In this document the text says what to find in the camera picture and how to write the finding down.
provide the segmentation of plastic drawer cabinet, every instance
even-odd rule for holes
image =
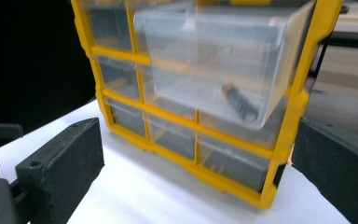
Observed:
[[[107,127],[269,208],[342,0],[72,0]]]

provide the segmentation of drawer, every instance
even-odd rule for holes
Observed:
[[[260,130],[293,78],[312,8],[177,3],[138,11],[134,21],[156,93]]]
[[[152,75],[150,67],[142,66],[142,76],[144,83],[144,97],[145,102],[159,107],[163,110],[169,111],[173,114],[179,115],[181,117],[194,120],[195,109],[194,107],[188,106],[186,103],[175,102],[166,98],[165,95],[159,94],[156,89],[158,85],[161,85],[160,82],[164,82],[169,77],[157,78]]]
[[[125,105],[119,101],[105,98],[112,108],[116,124],[145,137],[145,124],[142,119],[142,110]]]
[[[94,59],[100,64],[103,83],[108,90],[139,100],[134,63],[98,55]]]
[[[194,131],[166,119],[145,113],[151,140],[190,160],[194,160]]]
[[[131,50],[130,29],[124,1],[83,0],[94,44],[110,49]]]
[[[200,164],[250,189],[260,191],[269,161],[212,137],[199,134]]]

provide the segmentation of small item in drawer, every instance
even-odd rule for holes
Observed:
[[[222,93],[225,94],[229,104],[237,110],[243,121],[253,123],[257,120],[257,110],[250,104],[249,100],[241,95],[232,82],[223,85]]]

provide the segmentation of white table surface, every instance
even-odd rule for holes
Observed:
[[[299,171],[287,166],[275,201],[259,210],[200,182],[182,167],[110,133],[93,101],[0,147],[0,178],[74,122],[99,117],[105,166],[68,223],[348,223]]]

